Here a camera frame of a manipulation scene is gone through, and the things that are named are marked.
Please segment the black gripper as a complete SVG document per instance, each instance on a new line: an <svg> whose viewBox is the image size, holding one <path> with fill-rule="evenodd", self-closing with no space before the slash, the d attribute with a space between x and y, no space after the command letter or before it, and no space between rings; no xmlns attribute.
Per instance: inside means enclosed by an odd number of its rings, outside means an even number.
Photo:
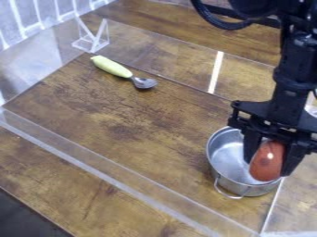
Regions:
<svg viewBox="0 0 317 237"><path fill-rule="evenodd" d="M286 145L281 176L290 176L306 155L317 152L317 118L305 110L317 78L274 72L276 88L269 101L234 101L228 125L242 131L244 161L250 163L262 138Z"/></svg>

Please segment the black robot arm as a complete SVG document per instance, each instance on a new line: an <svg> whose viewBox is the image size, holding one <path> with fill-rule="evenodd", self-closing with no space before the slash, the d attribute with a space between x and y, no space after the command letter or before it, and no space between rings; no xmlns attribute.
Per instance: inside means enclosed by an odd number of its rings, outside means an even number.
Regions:
<svg viewBox="0 0 317 237"><path fill-rule="evenodd" d="M276 89L265 102L236 101L228 125L242 131L244 160L250 161L264 138L285 144L281 175L289 176L305 155L317 153L317 118L305 110L317 90L317 0L229 0L244 17L277 15L281 59Z"/></svg>

